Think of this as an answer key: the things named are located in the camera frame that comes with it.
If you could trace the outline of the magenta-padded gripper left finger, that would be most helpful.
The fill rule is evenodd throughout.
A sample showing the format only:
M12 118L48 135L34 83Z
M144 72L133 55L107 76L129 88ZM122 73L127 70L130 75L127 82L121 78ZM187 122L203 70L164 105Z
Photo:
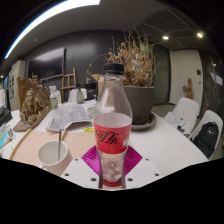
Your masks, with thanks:
M101 161L96 147L90 148L81 158L74 158L62 178L84 188L101 188Z

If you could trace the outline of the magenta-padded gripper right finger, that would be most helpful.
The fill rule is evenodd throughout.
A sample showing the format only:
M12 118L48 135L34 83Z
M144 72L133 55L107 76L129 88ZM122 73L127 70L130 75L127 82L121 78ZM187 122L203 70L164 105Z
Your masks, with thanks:
M150 158L143 157L134 148L128 147L123 161L121 178L123 189L140 188L162 177Z

